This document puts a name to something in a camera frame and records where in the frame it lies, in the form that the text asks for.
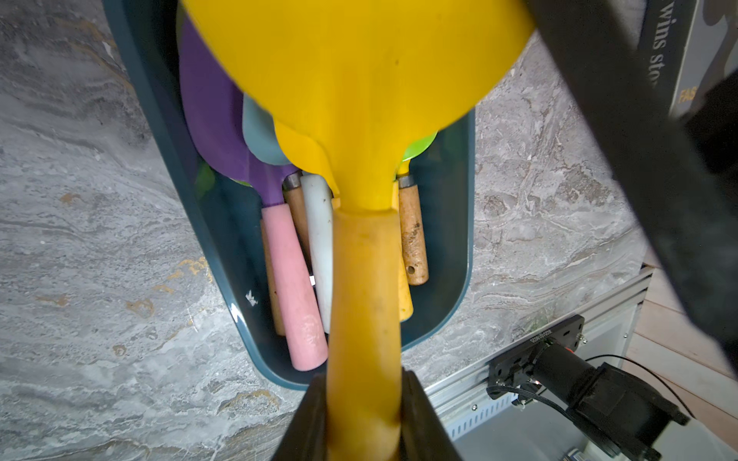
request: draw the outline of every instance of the yellow handle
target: yellow handle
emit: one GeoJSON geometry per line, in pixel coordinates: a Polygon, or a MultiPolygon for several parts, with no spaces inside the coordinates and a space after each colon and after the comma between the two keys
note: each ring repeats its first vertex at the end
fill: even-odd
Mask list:
{"type": "MultiPolygon", "coordinates": [[[[393,190],[393,200],[392,200],[392,209],[397,210],[399,208],[399,186],[397,184],[397,181],[395,181],[394,184],[394,190],[393,190]]],[[[333,210],[335,211],[341,206],[341,198],[336,197],[331,199],[331,203],[333,204],[333,210]]],[[[405,264],[404,259],[402,257],[402,239],[400,239],[400,251],[399,251],[400,257],[398,258],[399,262],[399,271],[397,273],[397,290],[399,295],[399,310],[400,310],[400,322],[404,322],[405,320],[409,319],[410,316],[413,315],[413,298],[410,297],[410,283],[407,280],[407,272],[405,272],[405,264]]]]}
{"type": "Polygon", "coordinates": [[[397,211],[339,208],[333,236],[328,459],[397,459],[402,372],[397,211]]]}

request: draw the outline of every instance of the purple spatula head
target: purple spatula head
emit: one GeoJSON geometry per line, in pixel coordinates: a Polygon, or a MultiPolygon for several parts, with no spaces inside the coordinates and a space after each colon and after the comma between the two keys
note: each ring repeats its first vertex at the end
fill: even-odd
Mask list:
{"type": "Polygon", "coordinates": [[[179,87],[184,118],[197,151],[216,171],[250,183],[265,207],[284,203],[282,181],[292,164],[263,163],[244,142],[244,96],[215,60],[189,18],[179,42],[179,87]]]}

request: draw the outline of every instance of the light blue spatula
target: light blue spatula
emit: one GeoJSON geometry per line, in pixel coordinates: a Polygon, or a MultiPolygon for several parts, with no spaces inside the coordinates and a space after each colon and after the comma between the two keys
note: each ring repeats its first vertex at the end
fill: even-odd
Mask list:
{"type": "Polygon", "coordinates": [[[257,159],[272,165],[290,163],[277,142],[272,115],[245,93],[243,129],[246,145],[257,159]]]}

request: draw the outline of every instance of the purple spatula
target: purple spatula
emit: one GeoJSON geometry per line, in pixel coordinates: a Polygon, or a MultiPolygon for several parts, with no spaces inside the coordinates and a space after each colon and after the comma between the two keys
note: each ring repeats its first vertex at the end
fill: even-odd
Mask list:
{"type": "Polygon", "coordinates": [[[220,174],[250,183],[261,196],[275,285],[292,366],[312,370],[328,358],[315,293],[282,182],[297,171],[257,159],[244,142],[243,94],[218,65],[189,18],[179,44],[179,85],[184,117],[200,155],[220,174]]]}

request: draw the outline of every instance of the wire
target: wire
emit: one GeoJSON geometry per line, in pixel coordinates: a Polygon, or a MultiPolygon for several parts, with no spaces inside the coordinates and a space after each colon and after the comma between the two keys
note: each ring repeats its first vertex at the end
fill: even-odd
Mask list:
{"type": "Polygon", "coordinates": [[[694,413],[692,413],[692,411],[691,411],[691,410],[689,409],[689,407],[687,406],[687,404],[686,404],[686,403],[684,403],[684,401],[682,400],[682,398],[681,398],[681,397],[679,397],[679,395],[677,395],[677,393],[676,393],[676,392],[674,392],[674,390],[673,390],[673,389],[672,389],[672,388],[670,387],[670,385],[668,385],[668,384],[667,384],[667,383],[666,383],[666,382],[665,382],[665,381],[664,381],[663,379],[661,379],[661,377],[660,377],[659,375],[657,375],[657,374],[656,374],[656,373],[654,373],[653,371],[649,370],[649,369],[648,369],[648,368],[646,368],[645,366],[643,366],[643,365],[639,364],[639,363],[638,363],[637,361],[635,361],[635,360],[632,360],[632,359],[630,359],[630,358],[627,358],[627,357],[623,357],[623,356],[617,356],[617,355],[615,355],[615,354],[602,354],[601,356],[594,356],[594,357],[589,357],[589,358],[588,358],[587,360],[585,360],[585,361],[590,361],[590,360],[594,360],[595,358],[603,358],[603,357],[614,357],[614,358],[619,358],[619,359],[621,359],[621,360],[629,361],[630,363],[632,363],[632,364],[636,365],[637,367],[641,367],[641,368],[643,368],[644,370],[646,370],[647,372],[651,373],[651,376],[653,376],[654,378],[658,379],[658,381],[659,381],[660,383],[662,383],[662,384],[663,384],[663,385],[664,385],[664,386],[665,386],[665,387],[666,387],[666,388],[667,388],[667,389],[668,389],[668,390],[669,390],[669,391],[670,391],[670,392],[671,392],[671,393],[672,393],[672,394],[673,394],[673,395],[674,395],[674,396],[675,396],[675,397],[677,398],[677,400],[679,401],[679,403],[681,403],[681,404],[682,404],[682,406],[684,407],[684,409],[685,409],[685,410],[687,411],[687,413],[689,413],[689,416],[693,417],[693,418],[694,418],[695,420],[697,419],[697,417],[696,417],[696,416],[694,416],[694,413]]]}
{"type": "Polygon", "coordinates": [[[526,397],[526,398],[530,398],[530,399],[535,400],[535,401],[539,401],[540,403],[543,403],[543,404],[548,405],[551,408],[555,409],[556,411],[558,411],[559,413],[561,413],[562,415],[564,415],[564,417],[566,419],[568,419],[569,421],[571,421],[573,423],[573,421],[571,420],[571,416],[569,416],[567,414],[567,412],[562,407],[556,405],[555,402],[550,401],[550,400],[548,400],[545,397],[539,396],[535,392],[527,391],[525,389],[518,389],[517,387],[512,387],[512,386],[490,386],[490,387],[487,387],[487,391],[492,391],[492,392],[511,392],[511,393],[514,393],[514,394],[518,394],[521,397],[526,397]]]}

